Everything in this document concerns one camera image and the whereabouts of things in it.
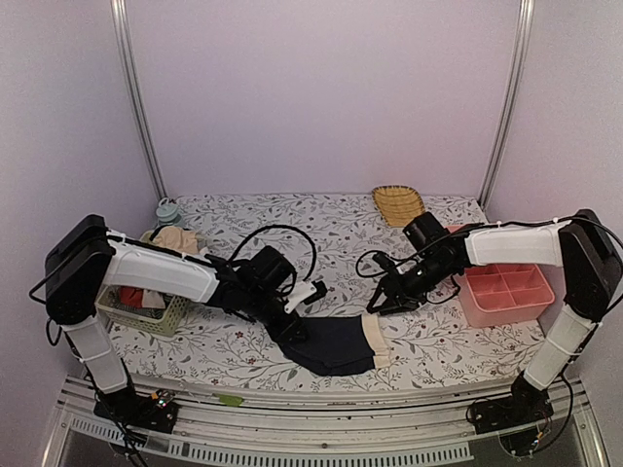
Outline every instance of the pink compartment tray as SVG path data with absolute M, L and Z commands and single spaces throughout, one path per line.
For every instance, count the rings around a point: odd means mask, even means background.
M 461 226 L 450 226 L 450 232 Z M 456 276 L 458 299 L 474 328 L 530 321 L 554 303 L 552 288 L 537 265 L 488 265 Z

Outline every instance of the white floral mat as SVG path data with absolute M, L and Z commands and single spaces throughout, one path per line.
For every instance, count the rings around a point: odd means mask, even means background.
M 484 221 L 473 198 L 424 197 L 427 210 L 445 225 Z M 401 229 L 389 228 L 370 195 L 259 195 L 182 197 L 189 228 L 203 233 L 212 253 L 228 257 L 258 227 L 289 224 L 306 231 L 318 249 L 313 278 L 329 293 L 303 315 L 349 316 L 364 312 L 376 287 L 359 278 L 356 259 L 371 248 L 407 256 L 413 248 Z M 310 250 L 295 233 L 269 232 L 241 256 L 270 244 L 302 273 Z M 432 300 L 452 292 L 441 285 Z M 536 321 L 487 329 L 470 328 L 457 299 L 417 311 L 381 317 L 392 349 L 389 368 L 354 377 L 317 377 L 287 360 L 264 328 L 219 309 L 192 305 L 173 338 L 115 324 L 111 337 L 133 373 L 218 386 L 279 391 L 388 391 L 439 387 L 515 375 L 530 361 L 543 335 Z

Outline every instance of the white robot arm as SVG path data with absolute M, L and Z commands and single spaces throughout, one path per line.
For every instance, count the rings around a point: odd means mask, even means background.
M 425 213 L 404 233 L 418 252 L 401 261 L 384 253 L 374 254 L 384 277 L 368 304 L 370 312 L 415 309 L 426 302 L 426 294 L 441 280 L 473 266 L 537 263 L 564 268 L 567 294 L 563 307 L 545 342 L 513 383 L 512 395 L 507 400 L 476 403 L 470 409 L 478 433 L 551 416 L 547 387 L 579 355 L 602 318 L 620 302 L 611 301 L 623 266 L 607 234 L 620 240 L 588 209 L 536 225 L 469 225 L 454 233 Z M 416 257 L 419 262 L 402 271 L 400 266 Z M 385 300 L 377 305 L 382 295 Z
M 290 286 L 284 290 L 288 278 Z M 44 301 L 34 295 L 43 285 Z M 30 297 L 46 305 L 50 318 L 86 365 L 98 393 L 96 412 L 123 424 L 164 432 L 170 432 L 175 423 L 172 394 L 145 398 L 134 391 L 96 314 L 95 298 L 106 285 L 155 290 L 223 308 L 259 321 L 277 343 L 307 337 L 295 307 L 326 293 L 321 281 L 296 282 L 294 267 L 270 246 L 250 260 L 202 258 L 127 238 L 108 230 L 99 216 L 79 223 L 46 258 L 46 277 L 30 291 Z

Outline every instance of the yellow woven basket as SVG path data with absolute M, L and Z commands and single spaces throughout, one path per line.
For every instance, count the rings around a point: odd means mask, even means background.
M 372 191 L 372 197 L 390 227 L 405 227 L 426 212 L 420 194 L 410 187 L 377 187 Z

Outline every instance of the wicker basket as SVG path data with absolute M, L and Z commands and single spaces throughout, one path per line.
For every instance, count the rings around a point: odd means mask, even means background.
M 117 287 L 104 287 L 95 307 L 116 323 L 169 338 L 175 334 L 189 303 L 183 297 L 173 297 L 166 309 L 136 308 L 121 304 L 117 291 Z
M 390 227 L 405 227 L 426 212 L 420 194 L 402 186 L 378 187 L 372 191 L 374 203 Z

